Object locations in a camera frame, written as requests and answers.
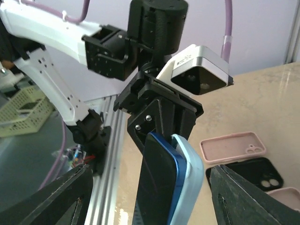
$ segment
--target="black phone case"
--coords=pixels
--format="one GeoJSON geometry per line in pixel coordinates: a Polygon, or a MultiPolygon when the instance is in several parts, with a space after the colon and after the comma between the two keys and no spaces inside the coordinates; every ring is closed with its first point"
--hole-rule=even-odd
{"type": "MultiPolygon", "coordinates": [[[[243,162],[234,162],[226,166],[242,176],[262,191],[272,191],[283,186],[283,179],[273,164],[264,157],[252,158],[243,162]]],[[[211,168],[205,172],[208,184],[210,184],[211,168]]]]}

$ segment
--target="light blue phone case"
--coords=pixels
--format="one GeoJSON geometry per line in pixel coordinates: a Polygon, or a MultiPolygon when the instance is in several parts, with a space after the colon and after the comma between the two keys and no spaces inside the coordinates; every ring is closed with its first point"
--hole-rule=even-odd
{"type": "Polygon", "coordinates": [[[170,225],[186,225],[202,187],[204,166],[199,155],[184,137],[172,135],[172,146],[186,159],[187,171],[170,225]]]}

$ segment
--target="phone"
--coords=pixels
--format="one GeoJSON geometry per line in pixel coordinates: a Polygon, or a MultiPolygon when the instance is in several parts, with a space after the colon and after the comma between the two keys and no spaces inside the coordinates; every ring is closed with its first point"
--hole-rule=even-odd
{"type": "MultiPolygon", "coordinates": [[[[252,158],[242,162],[226,164],[229,169],[257,186],[262,191],[272,191],[282,188],[284,180],[273,166],[264,157],[252,158]]],[[[211,189],[210,173],[212,168],[206,170],[206,178],[211,189]]]]}
{"type": "Polygon", "coordinates": [[[133,216],[133,225],[169,225],[186,177],[187,162],[161,135],[149,133],[133,216]]]}
{"type": "Polygon", "coordinates": [[[204,165],[200,156],[184,137],[176,134],[172,135],[171,145],[185,158],[187,171],[170,225],[186,225],[202,187],[204,165]]]}

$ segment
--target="silver camera housing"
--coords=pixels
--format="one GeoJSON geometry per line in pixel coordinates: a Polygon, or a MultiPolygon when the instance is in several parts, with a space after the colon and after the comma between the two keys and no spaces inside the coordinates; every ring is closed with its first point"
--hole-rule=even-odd
{"type": "Polygon", "coordinates": [[[196,45],[173,56],[157,79],[188,96],[202,95],[233,84],[229,64],[208,47],[196,45]]]}

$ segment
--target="blue phone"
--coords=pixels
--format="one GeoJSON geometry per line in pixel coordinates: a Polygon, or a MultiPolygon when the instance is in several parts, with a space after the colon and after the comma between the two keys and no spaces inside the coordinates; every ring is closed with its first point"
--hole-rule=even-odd
{"type": "Polygon", "coordinates": [[[169,225],[186,177],[187,162],[161,135],[146,137],[133,225],[169,225]]]}

